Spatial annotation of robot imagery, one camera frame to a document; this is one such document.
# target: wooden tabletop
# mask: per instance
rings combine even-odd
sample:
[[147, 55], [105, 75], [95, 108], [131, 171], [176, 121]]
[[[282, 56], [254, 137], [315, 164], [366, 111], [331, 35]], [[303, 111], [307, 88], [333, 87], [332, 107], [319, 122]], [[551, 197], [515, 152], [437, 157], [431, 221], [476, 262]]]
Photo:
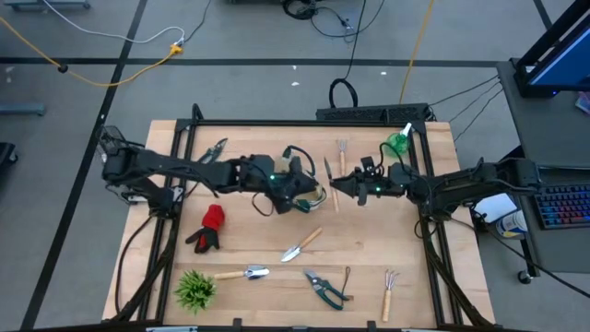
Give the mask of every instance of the wooden tabletop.
[[[174, 125], [174, 121], [152, 122], [147, 148], [168, 155]], [[327, 157], [332, 172], [339, 172], [338, 139], [348, 142], [346, 164], [347, 172], [350, 172], [355, 166], [360, 166], [361, 157], [372, 155], [378, 162], [379, 143], [395, 130], [201, 126], [196, 131], [193, 156], [196, 160], [223, 137], [229, 141], [219, 160], [253, 153], [275, 157], [288, 144], [292, 144], [312, 155], [316, 163], [317, 180], [327, 184], [323, 159]], [[428, 123], [427, 130], [435, 173], [459, 170], [449, 125]], [[421, 163], [421, 150], [418, 150], [418, 155]], [[303, 161], [304, 167], [308, 167], [306, 162]], [[384, 164], [393, 162], [387, 158]], [[163, 185], [163, 177], [154, 176], [152, 179]], [[377, 199], [370, 196], [365, 207], [358, 207], [355, 199], [339, 194], [339, 213], [336, 213], [332, 192], [328, 190], [328, 194], [330, 197], [310, 214], [293, 210], [285, 215], [263, 217], [252, 207], [252, 194], [220, 195], [216, 199], [204, 186], [199, 186], [183, 206], [164, 323], [230, 326], [233, 318], [241, 318], [245, 326], [366, 326], [367, 321], [374, 320], [381, 327], [436, 327], [426, 256], [422, 241], [413, 232], [418, 220], [416, 206], [404, 197]], [[196, 255], [194, 245], [185, 244], [184, 239], [198, 230], [211, 204], [222, 205], [226, 213], [225, 225], [219, 231], [221, 248], [218, 251], [211, 249], [205, 255]], [[261, 209], [270, 210], [263, 196], [257, 197], [257, 204]], [[145, 205], [130, 207], [121, 247], [147, 215], [148, 208]], [[470, 222], [468, 212], [464, 209], [457, 210], [454, 216]], [[127, 252], [121, 282], [121, 304], [133, 295], [145, 276], [154, 225], [155, 221], [152, 221], [135, 238]], [[292, 261], [280, 263], [281, 256], [290, 246], [318, 226], [322, 226], [324, 231], [317, 239]], [[482, 315], [493, 321], [490, 296], [474, 233], [454, 223], [447, 223], [446, 230], [457, 283]], [[184, 271], [193, 269], [212, 276], [219, 272], [243, 270], [251, 264], [267, 266], [270, 274], [258, 280], [217, 281], [218, 294], [212, 305], [197, 316], [177, 303], [173, 291]], [[302, 270], [311, 268], [339, 289], [344, 281], [346, 266], [351, 267], [345, 291], [351, 301], [346, 302], [344, 310], [339, 312], [314, 293]], [[392, 292], [390, 320], [383, 323], [381, 312], [386, 269], [393, 269], [400, 276]], [[115, 314], [115, 276], [113, 274], [105, 304], [105, 318]], [[442, 280], [439, 281], [445, 318], [451, 322], [448, 292]], [[158, 294], [159, 280], [152, 290], [148, 317], [155, 314]]]

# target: yellow cable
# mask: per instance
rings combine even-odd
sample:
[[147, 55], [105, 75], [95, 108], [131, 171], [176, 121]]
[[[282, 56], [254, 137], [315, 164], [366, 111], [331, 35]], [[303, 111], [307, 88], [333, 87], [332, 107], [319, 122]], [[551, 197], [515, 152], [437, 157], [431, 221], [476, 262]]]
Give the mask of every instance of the yellow cable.
[[[4, 18], [0, 17], [0, 23], [4, 24], [12, 33], [14, 33], [15, 36], [17, 36], [22, 42], [24, 42], [25, 44], [27, 44], [27, 46], [29, 46], [33, 51], [35, 51], [38, 55], [42, 56], [45, 60], [47, 60], [47, 62], [49, 62], [52, 65], [57, 66], [58, 68], [62, 67], [58, 62], [56, 62], [55, 60], [53, 60], [51, 57], [49, 57], [47, 54], [45, 54], [43, 51], [41, 51], [40, 49], [38, 49], [35, 45], [33, 45], [30, 41], [28, 41], [25, 37], [23, 37], [16, 29], [14, 29], [10, 23], [8, 23]], [[182, 53], [183, 52], [183, 48], [173, 44], [171, 45], [171, 49], [170, 52], [168, 53], [168, 55], [166, 55], [165, 58], [159, 60], [157, 63], [155, 63], [154, 65], [149, 65], [143, 69], [141, 69], [140, 71], [138, 71], [137, 73], [135, 73], [134, 75], [132, 75], [131, 77], [124, 79], [122, 81], [116, 82], [116, 83], [98, 83], [98, 82], [94, 82], [90, 79], [87, 79], [77, 73], [75, 73], [72, 70], [68, 70], [66, 71], [67, 74], [83, 81], [86, 82], [88, 84], [91, 84], [95, 87], [101, 87], [101, 88], [108, 88], [108, 87], [117, 87], [120, 86], [124, 83], [130, 82], [134, 79], [136, 79], [138, 76], [140, 76], [141, 74], [147, 72], [149, 69], [153, 69], [163, 63], [165, 63], [166, 61], [168, 61], [170, 58], [172, 58], [174, 55]]]
[[416, 59], [416, 55], [418, 54], [418, 49], [420, 47], [420, 43], [422, 42], [422, 36], [424, 35], [424, 31], [426, 30], [426, 26], [428, 25], [428, 21], [431, 19], [432, 14], [432, 7], [434, 6], [434, 0], [431, 0], [431, 3], [428, 5], [428, 10], [426, 15], [424, 16], [424, 21], [422, 22], [422, 28], [420, 28], [420, 33], [418, 34], [418, 40], [416, 41], [416, 46], [414, 46], [414, 52], [412, 52], [412, 57], [409, 59], [409, 66], [407, 67], [406, 78], [404, 78], [404, 85], [402, 85], [402, 92], [399, 95], [399, 103], [402, 103], [404, 99], [404, 92], [406, 91], [406, 84], [407, 80], [409, 79], [409, 73], [412, 71], [412, 66], [414, 65], [414, 59]]

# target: green bottle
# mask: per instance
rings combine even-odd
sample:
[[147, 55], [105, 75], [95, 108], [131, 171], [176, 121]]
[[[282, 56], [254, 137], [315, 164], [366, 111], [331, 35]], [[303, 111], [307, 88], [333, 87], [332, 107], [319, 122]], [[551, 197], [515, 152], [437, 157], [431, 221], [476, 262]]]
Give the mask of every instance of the green bottle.
[[[411, 123], [407, 123], [404, 130], [402, 130], [399, 134], [392, 134], [390, 135], [387, 140], [385, 141], [392, 147], [394, 147], [395, 151], [399, 153], [400, 156], [404, 155], [407, 152], [409, 144], [407, 142], [407, 136], [409, 135], [409, 131], [412, 128]], [[385, 154], [389, 157], [396, 158], [396, 154], [391, 150], [391, 148], [385, 146], [383, 149]]]

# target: white container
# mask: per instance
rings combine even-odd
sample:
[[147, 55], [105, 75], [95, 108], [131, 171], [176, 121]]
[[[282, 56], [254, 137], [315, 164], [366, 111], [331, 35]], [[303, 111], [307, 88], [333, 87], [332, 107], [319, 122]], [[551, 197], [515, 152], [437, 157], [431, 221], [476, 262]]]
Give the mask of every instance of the white container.
[[519, 234], [526, 233], [525, 216], [523, 211], [516, 211], [496, 222], [496, 230], [498, 234], [505, 237], [511, 238]]

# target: concrete floor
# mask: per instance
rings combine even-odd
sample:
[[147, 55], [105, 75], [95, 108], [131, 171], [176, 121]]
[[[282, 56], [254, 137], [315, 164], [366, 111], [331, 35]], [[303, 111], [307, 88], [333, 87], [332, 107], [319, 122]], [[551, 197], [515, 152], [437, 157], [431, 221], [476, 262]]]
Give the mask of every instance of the concrete floor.
[[[556, 19], [572, 0], [543, 0]], [[91, 10], [65, 10], [88, 29], [126, 34], [139, 0], [91, 1]], [[351, 45], [319, 35], [309, 22], [286, 17], [273, 1], [242, 0], [240, 5], [213, 0], [207, 21], [185, 46], [185, 59], [346, 59]], [[351, 22], [358, 20], [361, 1], [326, 1]], [[169, 25], [191, 30], [206, 1], [148, 0], [137, 38]], [[366, 18], [379, 5], [368, 0]], [[428, 0], [386, 0], [374, 25], [360, 35], [359, 59], [407, 60], [418, 35]], [[88, 36], [67, 26], [52, 13], [19, 12], [0, 7], [23, 35], [46, 53], [66, 58], [113, 58], [123, 42]], [[318, 25], [340, 33], [330, 17]], [[481, 61], [519, 56], [543, 33], [533, 0], [441, 0], [434, 7], [418, 59], [464, 60], [472, 67], [417, 66], [404, 102], [434, 102], [495, 75]], [[149, 44], [134, 45], [130, 58], [159, 58], [178, 37], [174, 32]], [[6, 57], [36, 57], [16, 38], [0, 30], [0, 61]], [[111, 65], [71, 65], [71, 69], [107, 82]], [[193, 102], [206, 118], [313, 119], [328, 106], [334, 77], [345, 74], [339, 65], [165, 65], [116, 90], [107, 123], [127, 138], [144, 141], [153, 119], [187, 117]], [[77, 176], [82, 155], [105, 90], [59, 75], [50, 65], [0, 62], [0, 101], [38, 101], [47, 105], [44, 117], [2, 116], [0, 141], [18, 145], [20, 161], [0, 190], [0, 330], [19, 329], [65, 202]], [[142, 65], [126, 65], [128, 77]], [[360, 104], [396, 103], [403, 66], [354, 66], [351, 81]], [[448, 121], [475, 98], [457, 97], [435, 106], [440, 121]], [[348, 106], [343, 90], [338, 105]], [[453, 122], [462, 131], [485, 103], [483, 98]], [[506, 100], [501, 94], [457, 142], [462, 167], [481, 156], [497, 160], [518, 145]], [[100, 167], [92, 164], [63, 251], [42, 304], [36, 327], [66, 326], [100, 321], [126, 217], [126, 206], [104, 190]], [[541, 331], [581, 331], [590, 326], [590, 302], [552, 279], [522, 286], [515, 273], [523, 262], [493, 240], [481, 239], [481, 257], [499, 323]], [[590, 276], [561, 275], [590, 289]]]

